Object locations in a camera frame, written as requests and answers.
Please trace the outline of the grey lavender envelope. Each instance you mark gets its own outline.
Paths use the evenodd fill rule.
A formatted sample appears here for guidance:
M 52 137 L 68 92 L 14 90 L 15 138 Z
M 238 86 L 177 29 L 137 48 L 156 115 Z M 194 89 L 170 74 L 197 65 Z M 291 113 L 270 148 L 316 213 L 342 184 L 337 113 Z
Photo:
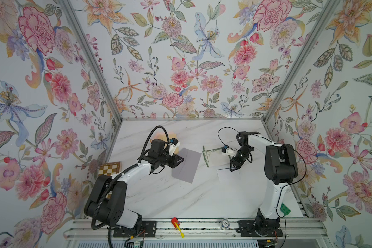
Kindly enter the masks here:
M 184 161 L 172 170 L 172 177 L 192 184 L 202 153 L 183 148 L 178 155 L 184 158 Z

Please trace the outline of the blue bordered white letter paper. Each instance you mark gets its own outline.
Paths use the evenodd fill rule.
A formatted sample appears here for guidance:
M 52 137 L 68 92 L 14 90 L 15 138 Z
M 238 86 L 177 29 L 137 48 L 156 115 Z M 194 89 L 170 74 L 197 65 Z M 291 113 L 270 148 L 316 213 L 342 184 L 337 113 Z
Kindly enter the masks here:
M 223 168 L 217 170 L 219 182 L 222 184 L 230 184 L 240 179 L 239 171 L 230 171 L 229 168 Z

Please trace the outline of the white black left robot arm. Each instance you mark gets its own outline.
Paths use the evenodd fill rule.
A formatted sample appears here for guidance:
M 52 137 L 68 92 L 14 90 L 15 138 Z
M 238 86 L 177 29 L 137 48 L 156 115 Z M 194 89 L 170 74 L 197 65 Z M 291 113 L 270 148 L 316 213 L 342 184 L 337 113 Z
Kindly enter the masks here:
M 99 176 L 84 207 L 84 214 L 92 218 L 92 229 L 104 226 L 140 228 L 142 217 L 126 209 L 128 186 L 152 175 L 159 167 L 176 168 L 184 162 L 184 158 L 175 154 L 179 146 L 180 141 L 175 138 L 167 142 L 154 139 L 136 164 L 114 176 Z

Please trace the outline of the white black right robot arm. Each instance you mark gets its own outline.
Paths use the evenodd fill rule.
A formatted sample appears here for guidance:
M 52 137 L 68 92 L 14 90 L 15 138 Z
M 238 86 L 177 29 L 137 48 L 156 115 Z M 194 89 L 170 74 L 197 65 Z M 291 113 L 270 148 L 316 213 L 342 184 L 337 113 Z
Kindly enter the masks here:
M 294 148 L 271 141 L 258 132 L 239 132 L 236 140 L 240 145 L 238 150 L 222 149 L 225 154 L 232 155 L 229 162 L 231 172 L 241 169 L 246 161 L 251 163 L 252 152 L 258 150 L 265 155 L 264 173 L 269 182 L 265 199 L 257 211 L 254 230 L 260 236 L 278 233 L 281 230 L 280 208 L 286 187 L 298 176 Z

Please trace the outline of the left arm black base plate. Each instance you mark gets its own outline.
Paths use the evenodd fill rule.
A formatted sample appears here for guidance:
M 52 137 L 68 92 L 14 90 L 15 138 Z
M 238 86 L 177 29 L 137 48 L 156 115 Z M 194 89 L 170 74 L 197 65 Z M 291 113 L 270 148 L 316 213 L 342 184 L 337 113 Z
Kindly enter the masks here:
M 138 235 L 138 237 L 142 238 L 154 238 L 156 236 L 156 231 L 157 221 L 141 220 L 137 221 L 136 225 L 133 228 L 115 228 L 113 231 L 113 237 L 130 238 L 131 236 L 133 236 L 135 238 Z

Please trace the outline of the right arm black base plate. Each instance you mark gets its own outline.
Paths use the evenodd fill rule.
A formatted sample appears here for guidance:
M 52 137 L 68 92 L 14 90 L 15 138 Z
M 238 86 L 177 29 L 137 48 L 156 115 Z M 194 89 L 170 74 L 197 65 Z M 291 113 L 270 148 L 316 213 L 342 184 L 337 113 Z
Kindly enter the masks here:
M 283 231 L 280 226 L 280 219 L 276 220 L 240 220 L 238 221 L 237 232 L 243 237 L 283 237 Z

